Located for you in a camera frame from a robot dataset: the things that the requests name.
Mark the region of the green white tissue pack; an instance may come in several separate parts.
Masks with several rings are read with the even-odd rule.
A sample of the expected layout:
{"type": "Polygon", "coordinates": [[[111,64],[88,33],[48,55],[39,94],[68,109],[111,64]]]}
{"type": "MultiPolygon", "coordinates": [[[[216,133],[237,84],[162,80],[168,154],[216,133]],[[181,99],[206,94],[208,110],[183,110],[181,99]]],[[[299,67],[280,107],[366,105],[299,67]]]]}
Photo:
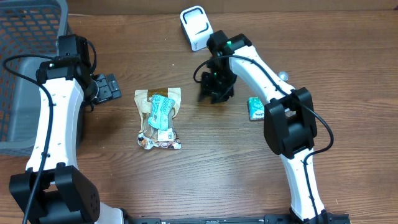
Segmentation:
{"type": "Polygon", "coordinates": [[[258,97],[248,99],[249,119],[251,121],[264,119],[264,105],[258,97]]]}

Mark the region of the teal white snack packet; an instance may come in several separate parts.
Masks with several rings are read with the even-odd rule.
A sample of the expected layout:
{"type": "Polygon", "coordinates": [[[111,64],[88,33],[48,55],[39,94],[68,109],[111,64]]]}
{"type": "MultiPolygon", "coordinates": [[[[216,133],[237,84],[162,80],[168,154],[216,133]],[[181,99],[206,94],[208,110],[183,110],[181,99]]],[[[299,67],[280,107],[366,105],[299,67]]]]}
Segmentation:
{"type": "Polygon", "coordinates": [[[152,96],[152,108],[148,123],[155,129],[163,131],[169,128],[169,113],[174,107],[175,100],[162,95],[152,96]]]}

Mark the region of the beige brown paper pouch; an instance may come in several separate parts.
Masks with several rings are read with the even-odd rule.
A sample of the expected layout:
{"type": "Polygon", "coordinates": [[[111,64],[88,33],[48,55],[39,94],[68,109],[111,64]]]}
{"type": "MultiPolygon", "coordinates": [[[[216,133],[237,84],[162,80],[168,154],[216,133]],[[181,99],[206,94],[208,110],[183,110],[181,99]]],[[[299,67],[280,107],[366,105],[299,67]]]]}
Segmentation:
{"type": "Polygon", "coordinates": [[[139,133],[155,129],[148,123],[148,119],[150,118],[151,114],[151,103],[153,95],[162,95],[164,97],[175,100],[174,107],[169,113],[169,128],[174,128],[174,119],[178,115],[182,100],[181,88],[173,87],[151,90],[136,90],[134,100],[141,118],[141,130],[139,131],[139,133]]]}

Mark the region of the brown patterned snack packet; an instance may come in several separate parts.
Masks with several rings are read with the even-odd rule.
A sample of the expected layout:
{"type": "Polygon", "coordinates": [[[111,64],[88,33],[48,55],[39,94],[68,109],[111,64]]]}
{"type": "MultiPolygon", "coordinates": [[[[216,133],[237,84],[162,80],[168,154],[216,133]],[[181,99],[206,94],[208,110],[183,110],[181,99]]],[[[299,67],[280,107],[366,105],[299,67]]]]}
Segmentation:
{"type": "Polygon", "coordinates": [[[152,129],[151,131],[144,131],[139,133],[137,137],[138,144],[146,150],[153,147],[166,149],[181,149],[182,143],[175,132],[174,128],[168,130],[152,129]]]}

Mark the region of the clear bottle yellow liquid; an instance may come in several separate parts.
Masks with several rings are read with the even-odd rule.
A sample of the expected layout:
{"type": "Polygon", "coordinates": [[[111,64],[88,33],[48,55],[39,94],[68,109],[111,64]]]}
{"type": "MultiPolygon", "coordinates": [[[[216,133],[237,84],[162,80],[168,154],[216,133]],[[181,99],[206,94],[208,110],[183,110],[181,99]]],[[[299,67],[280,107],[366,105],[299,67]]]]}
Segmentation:
{"type": "Polygon", "coordinates": [[[289,74],[285,71],[281,71],[278,73],[278,76],[281,80],[283,80],[284,82],[289,80],[289,74]]]}

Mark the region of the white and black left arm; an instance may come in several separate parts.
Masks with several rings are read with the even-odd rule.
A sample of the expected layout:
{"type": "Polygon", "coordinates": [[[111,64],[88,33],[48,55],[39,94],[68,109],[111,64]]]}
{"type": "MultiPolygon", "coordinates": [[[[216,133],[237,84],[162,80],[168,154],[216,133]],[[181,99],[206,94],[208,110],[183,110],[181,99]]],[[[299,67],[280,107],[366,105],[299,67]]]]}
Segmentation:
{"type": "Polygon", "coordinates": [[[12,175],[9,190],[24,212],[23,223],[127,223],[121,208],[100,200],[78,169],[76,148],[85,104],[121,97],[113,74],[94,75],[88,59],[44,56],[29,82],[40,91],[37,135],[25,172],[12,175]]]}

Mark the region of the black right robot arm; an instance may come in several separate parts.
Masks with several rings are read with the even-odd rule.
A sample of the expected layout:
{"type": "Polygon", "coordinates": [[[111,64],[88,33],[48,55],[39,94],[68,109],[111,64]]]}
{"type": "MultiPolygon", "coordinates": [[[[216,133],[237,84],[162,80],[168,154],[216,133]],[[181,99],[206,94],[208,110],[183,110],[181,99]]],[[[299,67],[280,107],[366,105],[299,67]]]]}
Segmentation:
{"type": "Polygon", "coordinates": [[[313,155],[317,136],[312,96],[306,88],[295,89],[276,75],[260,58],[243,34],[228,38],[222,30],[206,43],[212,57],[204,64],[199,99],[212,103],[234,95],[233,85],[241,78],[264,105],[264,137],[274,154],[280,156],[291,193],[291,219],[297,223],[329,223],[318,194],[313,155]]]}

